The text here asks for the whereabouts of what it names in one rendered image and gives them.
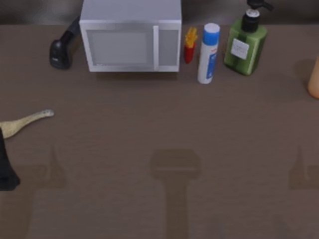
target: wooden table surface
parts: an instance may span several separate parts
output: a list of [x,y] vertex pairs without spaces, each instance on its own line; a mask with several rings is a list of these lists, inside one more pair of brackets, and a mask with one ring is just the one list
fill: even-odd
[[197,59],[96,74],[80,48],[53,69],[64,27],[0,26],[0,121],[56,113],[6,140],[21,185],[0,192],[0,238],[318,238],[319,26],[267,28],[250,77],[223,65],[222,28],[204,86]]

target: spray can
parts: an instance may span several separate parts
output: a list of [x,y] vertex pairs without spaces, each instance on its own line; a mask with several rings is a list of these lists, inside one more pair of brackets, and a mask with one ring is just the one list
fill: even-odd
[[209,84],[213,79],[219,32],[220,26],[215,23],[208,23],[204,26],[198,67],[198,81],[201,84]]

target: wooden spoon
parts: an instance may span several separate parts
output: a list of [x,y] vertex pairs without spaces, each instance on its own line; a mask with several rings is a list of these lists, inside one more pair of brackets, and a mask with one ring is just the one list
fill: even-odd
[[319,56],[308,83],[308,91],[311,96],[319,99]]
[[11,136],[14,136],[16,133],[18,133],[23,127],[27,126],[28,124],[36,120],[46,118],[46,117],[52,117],[52,116],[54,116],[53,110],[43,110],[35,114],[32,114],[30,116],[21,118],[19,120],[0,122],[0,127],[2,129],[3,137],[10,138]]

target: black pump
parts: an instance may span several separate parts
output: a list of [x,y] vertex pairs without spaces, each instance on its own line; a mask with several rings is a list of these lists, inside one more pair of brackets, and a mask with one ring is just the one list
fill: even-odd
[[259,26],[260,13],[258,9],[264,7],[272,11],[274,7],[264,0],[247,0],[247,4],[250,6],[250,9],[243,16],[241,28],[245,32],[253,33],[257,31]]
[[60,39],[54,40],[50,46],[49,61],[51,66],[58,69],[69,69],[72,65],[72,56],[69,54],[69,45],[80,34],[80,17],[77,17],[66,29]]
[[9,162],[0,128],[0,191],[13,191],[19,184],[20,179]]

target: green soap dispenser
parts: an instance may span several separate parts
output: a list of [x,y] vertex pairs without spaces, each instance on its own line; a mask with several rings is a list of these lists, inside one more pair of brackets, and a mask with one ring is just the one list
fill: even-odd
[[267,29],[259,25],[260,13],[257,9],[265,7],[272,11],[274,7],[264,0],[247,0],[247,4],[250,9],[230,29],[224,63],[248,76],[257,68],[267,36]]

